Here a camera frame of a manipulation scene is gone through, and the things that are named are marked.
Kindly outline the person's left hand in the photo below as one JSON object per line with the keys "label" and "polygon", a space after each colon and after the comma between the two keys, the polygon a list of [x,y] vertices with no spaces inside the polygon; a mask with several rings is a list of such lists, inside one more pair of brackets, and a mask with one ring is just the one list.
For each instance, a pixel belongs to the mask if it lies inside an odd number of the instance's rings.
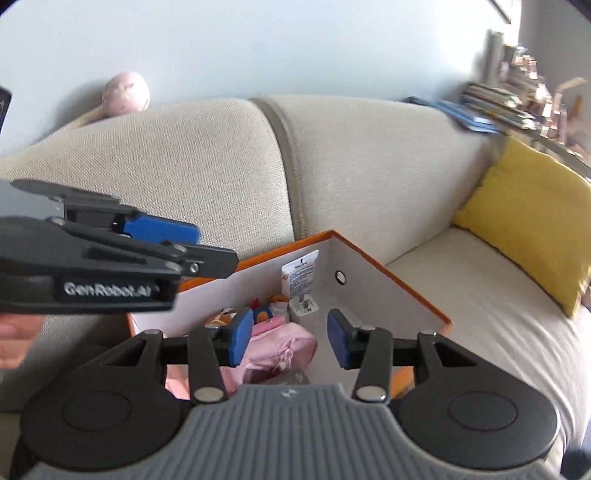
{"label": "person's left hand", "polygon": [[40,334],[44,317],[2,314],[0,317],[0,367],[16,369]]}

